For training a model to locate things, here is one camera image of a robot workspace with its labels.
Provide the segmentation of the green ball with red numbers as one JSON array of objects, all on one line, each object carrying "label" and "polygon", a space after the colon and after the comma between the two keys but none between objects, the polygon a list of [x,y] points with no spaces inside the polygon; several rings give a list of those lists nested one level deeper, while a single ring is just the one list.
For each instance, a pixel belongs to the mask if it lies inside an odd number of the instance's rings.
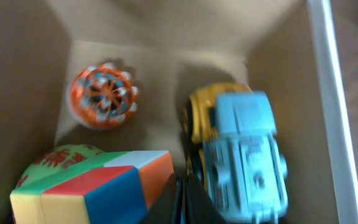
[{"label": "green ball with red numbers", "polygon": [[36,159],[26,168],[17,182],[16,188],[33,183],[70,166],[104,153],[89,144],[66,144],[58,146]]}]

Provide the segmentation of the colourful puzzle cube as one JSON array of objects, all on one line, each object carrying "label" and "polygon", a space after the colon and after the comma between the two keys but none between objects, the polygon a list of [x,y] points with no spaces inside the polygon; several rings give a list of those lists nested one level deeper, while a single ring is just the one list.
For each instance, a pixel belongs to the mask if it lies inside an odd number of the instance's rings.
[{"label": "colourful puzzle cube", "polygon": [[168,151],[105,152],[10,194],[17,224],[139,223],[173,173]]}]

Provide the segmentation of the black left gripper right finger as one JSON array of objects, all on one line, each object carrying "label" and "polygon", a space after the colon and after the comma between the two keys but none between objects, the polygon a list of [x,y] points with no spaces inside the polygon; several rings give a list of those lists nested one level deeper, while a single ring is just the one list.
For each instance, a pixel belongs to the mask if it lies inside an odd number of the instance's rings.
[{"label": "black left gripper right finger", "polygon": [[194,174],[188,176],[185,184],[185,223],[226,224]]}]

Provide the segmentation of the white cardboard box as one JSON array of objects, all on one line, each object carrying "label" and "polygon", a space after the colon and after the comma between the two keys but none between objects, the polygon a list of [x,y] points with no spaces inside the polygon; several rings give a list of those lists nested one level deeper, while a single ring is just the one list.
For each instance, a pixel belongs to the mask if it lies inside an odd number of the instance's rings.
[{"label": "white cardboard box", "polygon": [[[358,180],[329,1],[0,1],[0,223],[24,169],[56,143],[161,149],[184,165],[178,114],[197,85],[268,94],[287,158],[289,223],[358,223]],[[68,113],[93,63],[129,68],[138,112],[112,131]]]}]

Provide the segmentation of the yellow grey toy truck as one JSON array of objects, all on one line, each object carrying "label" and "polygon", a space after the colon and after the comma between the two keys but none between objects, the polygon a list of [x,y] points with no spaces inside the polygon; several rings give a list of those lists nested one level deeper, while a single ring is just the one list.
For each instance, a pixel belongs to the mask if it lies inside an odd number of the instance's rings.
[{"label": "yellow grey toy truck", "polygon": [[286,215],[288,168],[265,92],[238,83],[197,88],[181,125],[191,146],[186,170],[225,221],[278,223]]}]

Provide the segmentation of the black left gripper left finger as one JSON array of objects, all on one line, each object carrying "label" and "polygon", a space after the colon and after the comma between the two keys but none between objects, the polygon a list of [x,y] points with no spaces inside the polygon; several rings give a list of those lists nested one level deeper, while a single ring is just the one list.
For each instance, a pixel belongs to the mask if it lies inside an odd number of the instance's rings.
[{"label": "black left gripper left finger", "polygon": [[172,173],[158,199],[139,224],[181,224],[183,179]]}]

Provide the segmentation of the orange plastic cage ball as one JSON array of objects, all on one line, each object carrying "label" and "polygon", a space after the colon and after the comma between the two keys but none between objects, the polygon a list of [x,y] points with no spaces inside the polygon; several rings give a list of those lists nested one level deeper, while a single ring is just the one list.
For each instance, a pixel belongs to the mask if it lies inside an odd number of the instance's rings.
[{"label": "orange plastic cage ball", "polygon": [[138,109],[139,89],[131,74],[119,70],[112,62],[89,66],[82,70],[67,89],[70,114],[90,129],[113,129]]}]

